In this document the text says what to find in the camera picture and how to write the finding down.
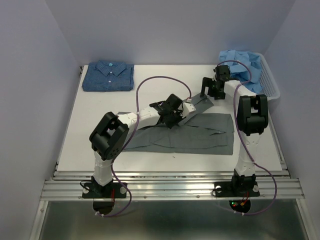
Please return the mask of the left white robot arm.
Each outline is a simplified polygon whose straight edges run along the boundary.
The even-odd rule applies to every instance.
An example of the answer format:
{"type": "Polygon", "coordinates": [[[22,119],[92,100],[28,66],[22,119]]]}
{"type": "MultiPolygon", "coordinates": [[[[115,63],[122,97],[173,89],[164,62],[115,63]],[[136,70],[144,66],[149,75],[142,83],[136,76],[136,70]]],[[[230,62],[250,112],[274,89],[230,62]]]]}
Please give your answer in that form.
{"type": "Polygon", "coordinates": [[[83,184],[84,199],[124,199],[127,184],[113,180],[112,165],[115,158],[133,138],[134,132],[164,124],[172,128],[195,111],[188,99],[181,100],[171,94],[167,100],[151,103],[149,106],[126,114],[106,113],[95,127],[89,141],[94,153],[94,172],[90,182],[83,184]]]}

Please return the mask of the grey long sleeve shirt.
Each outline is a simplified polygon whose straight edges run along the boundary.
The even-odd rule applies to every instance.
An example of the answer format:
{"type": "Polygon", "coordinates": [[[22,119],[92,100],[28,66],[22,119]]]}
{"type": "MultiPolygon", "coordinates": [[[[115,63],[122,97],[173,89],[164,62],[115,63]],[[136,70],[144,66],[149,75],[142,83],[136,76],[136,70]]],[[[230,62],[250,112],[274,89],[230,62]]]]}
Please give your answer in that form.
{"type": "Polygon", "coordinates": [[[139,129],[124,149],[126,152],[154,152],[202,155],[232,155],[234,123],[225,113],[205,113],[214,106],[206,95],[191,99],[195,113],[179,125],[164,124],[139,129]]]}

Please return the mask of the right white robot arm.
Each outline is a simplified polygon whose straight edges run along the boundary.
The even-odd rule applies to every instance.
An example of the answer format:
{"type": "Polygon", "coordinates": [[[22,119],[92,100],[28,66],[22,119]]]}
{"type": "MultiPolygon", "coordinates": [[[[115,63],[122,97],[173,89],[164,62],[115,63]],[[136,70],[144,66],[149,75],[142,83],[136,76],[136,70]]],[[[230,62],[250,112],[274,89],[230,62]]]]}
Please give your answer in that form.
{"type": "Polygon", "coordinates": [[[204,96],[208,88],[207,95],[216,100],[232,97],[234,121],[241,144],[231,181],[215,182],[213,195],[218,198],[258,197],[254,156],[261,135],[269,124],[268,98],[248,90],[239,80],[232,78],[227,65],[219,64],[214,72],[214,78],[202,79],[200,95],[204,96]]]}

